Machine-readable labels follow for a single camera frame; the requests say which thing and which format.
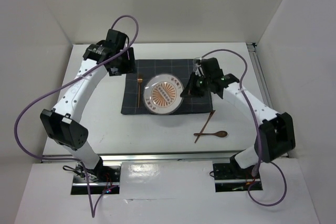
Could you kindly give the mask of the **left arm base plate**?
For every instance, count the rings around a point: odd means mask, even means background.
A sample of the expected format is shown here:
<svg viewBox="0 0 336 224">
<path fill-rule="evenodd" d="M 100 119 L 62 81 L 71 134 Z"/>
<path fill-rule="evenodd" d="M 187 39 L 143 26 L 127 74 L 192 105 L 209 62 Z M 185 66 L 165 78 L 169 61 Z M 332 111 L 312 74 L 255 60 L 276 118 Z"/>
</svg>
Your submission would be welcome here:
<svg viewBox="0 0 336 224">
<path fill-rule="evenodd" d="M 120 176 L 121 176 L 121 164 L 112 164 L 109 166 L 112 172 L 109 175 L 103 175 L 103 179 L 88 173 L 88 181 L 90 185 L 90 192 L 92 195 L 102 194 L 106 190 L 106 195 L 116 195 L 120 192 Z M 85 177 L 84 170 L 81 165 L 76 165 L 75 168 L 70 166 L 63 166 L 63 170 L 72 172 L 72 186 L 71 195 L 87 195 L 87 179 Z"/>
</svg>

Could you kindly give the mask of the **small clear glass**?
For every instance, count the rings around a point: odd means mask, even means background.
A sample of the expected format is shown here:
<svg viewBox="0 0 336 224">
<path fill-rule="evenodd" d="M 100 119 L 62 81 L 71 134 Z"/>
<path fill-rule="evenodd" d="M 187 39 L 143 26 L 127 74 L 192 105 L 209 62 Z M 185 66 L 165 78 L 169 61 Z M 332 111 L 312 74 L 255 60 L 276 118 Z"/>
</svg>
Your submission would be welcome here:
<svg viewBox="0 0 336 224">
<path fill-rule="evenodd" d="M 197 72 L 198 68 L 200 67 L 201 58 L 194 58 L 193 59 L 193 72 Z"/>
</svg>

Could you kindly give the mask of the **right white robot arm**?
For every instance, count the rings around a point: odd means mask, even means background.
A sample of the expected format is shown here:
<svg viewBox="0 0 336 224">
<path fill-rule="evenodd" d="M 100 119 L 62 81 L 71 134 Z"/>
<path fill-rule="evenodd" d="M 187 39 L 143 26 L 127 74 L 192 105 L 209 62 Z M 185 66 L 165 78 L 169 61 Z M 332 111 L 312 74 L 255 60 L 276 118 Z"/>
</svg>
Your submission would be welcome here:
<svg viewBox="0 0 336 224">
<path fill-rule="evenodd" d="M 268 107 L 252 95 L 233 74 L 224 74 L 216 58 L 193 60 L 193 71 L 183 98 L 200 98 L 211 92 L 233 105 L 256 127 L 253 146 L 230 158 L 229 172 L 242 177 L 247 168 L 261 162 L 270 163 L 296 146 L 292 117 Z"/>
</svg>

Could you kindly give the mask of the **copper fork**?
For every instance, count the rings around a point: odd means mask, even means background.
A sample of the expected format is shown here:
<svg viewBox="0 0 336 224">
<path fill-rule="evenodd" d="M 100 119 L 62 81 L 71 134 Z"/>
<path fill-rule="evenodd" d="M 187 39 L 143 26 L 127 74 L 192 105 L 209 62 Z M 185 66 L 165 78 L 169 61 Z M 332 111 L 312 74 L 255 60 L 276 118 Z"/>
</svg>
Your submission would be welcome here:
<svg viewBox="0 0 336 224">
<path fill-rule="evenodd" d="M 138 84 L 138 100 L 137 100 L 137 108 L 140 108 L 141 100 L 142 100 L 142 83 L 143 83 L 143 74 L 139 73 L 137 78 Z"/>
</svg>

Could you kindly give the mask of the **dark grey checked cloth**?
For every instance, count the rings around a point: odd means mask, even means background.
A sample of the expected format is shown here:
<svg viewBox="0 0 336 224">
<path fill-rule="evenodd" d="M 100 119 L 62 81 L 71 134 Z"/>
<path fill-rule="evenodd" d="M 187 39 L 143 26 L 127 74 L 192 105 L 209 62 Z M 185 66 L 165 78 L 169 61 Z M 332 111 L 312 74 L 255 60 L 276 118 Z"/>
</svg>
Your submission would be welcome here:
<svg viewBox="0 0 336 224">
<path fill-rule="evenodd" d="M 135 61 L 138 73 L 142 76 L 141 93 L 148 81 L 158 74 L 170 73 L 178 77 L 185 86 L 193 70 L 192 59 L 139 59 Z M 138 75 L 126 74 L 121 114 L 150 114 L 143 102 L 138 105 Z M 210 113 L 213 110 L 212 95 L 205 93 L 201 98 L 185 98 L 173 115 Z"/>
</svg>

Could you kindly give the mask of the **patterned ceramic plate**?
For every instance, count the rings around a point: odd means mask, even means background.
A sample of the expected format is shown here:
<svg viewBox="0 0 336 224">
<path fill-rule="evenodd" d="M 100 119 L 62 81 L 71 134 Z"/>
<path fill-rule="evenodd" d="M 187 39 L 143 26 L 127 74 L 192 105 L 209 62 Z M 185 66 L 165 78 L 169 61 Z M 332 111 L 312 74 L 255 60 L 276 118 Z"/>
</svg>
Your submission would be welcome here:
<svg viewBox="0 0 336 224">
<path fill-rule="evenodd" d="M 151 78 L 143 90 L 143 102 L 151 114 L 168 115 L 182 104 L 184 86 L 173 74 L 163 73 Z"/>
</svg>

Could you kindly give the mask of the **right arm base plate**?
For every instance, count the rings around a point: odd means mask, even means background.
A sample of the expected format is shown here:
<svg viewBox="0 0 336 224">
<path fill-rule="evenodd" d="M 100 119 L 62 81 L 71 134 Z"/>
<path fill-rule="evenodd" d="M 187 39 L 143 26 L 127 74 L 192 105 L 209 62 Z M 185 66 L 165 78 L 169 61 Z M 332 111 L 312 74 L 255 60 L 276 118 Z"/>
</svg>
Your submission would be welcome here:
<svg viewBox="0 0 336 224">
<path fill-rule="evenodd" d="M 260 176 L 252 175 L 253 168 L 240 169 L 229 163 L 214 163 L 209 175 L 214 179 L 217 193 L 247 191 L 250 185 L 253 185 L 251 190 L 263 190 Z"/>
</svg>

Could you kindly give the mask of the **brown wooden spoon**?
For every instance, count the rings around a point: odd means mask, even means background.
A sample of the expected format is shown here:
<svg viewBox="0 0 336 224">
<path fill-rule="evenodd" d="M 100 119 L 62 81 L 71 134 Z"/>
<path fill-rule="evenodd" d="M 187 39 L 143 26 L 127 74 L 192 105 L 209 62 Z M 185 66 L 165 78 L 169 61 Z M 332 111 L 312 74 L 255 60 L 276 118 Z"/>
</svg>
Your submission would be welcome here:
<svg viewBox="0 0 336 224">
<path fill-rule="evenodd" d="M 218 131 L 215 133 L 194 133 L 194 136 L 217 136 L 217 137 L 226 137 L 228 133 L 226 131 Z"/>
</svg>

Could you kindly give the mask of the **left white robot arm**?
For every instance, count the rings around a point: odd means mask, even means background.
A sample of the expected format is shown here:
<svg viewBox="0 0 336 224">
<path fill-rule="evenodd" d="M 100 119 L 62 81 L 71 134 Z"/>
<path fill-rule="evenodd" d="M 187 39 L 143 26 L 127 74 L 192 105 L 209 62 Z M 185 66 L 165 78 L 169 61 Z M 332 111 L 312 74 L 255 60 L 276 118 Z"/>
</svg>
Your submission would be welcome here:
<svg viewBox="0 0 336 224">
<path fill-rule="evenodd" d="M 106 76 L 135 73 L 133 48 L 124 50 L 129 37 L 109 29 L 106 39 L 91 44 L 83 55 L 76 75 L 78 81 L 69 86 L 64 96 L 51 110 L 43 110 L 40 119 L 50 139 L 69 151 L 86 167 L 91 181 L 106 181 L 114 171 L 103 165 L 87 139 L 89 131 L 80 124 L 82 113 L 99 82 Z"/>
</svg>

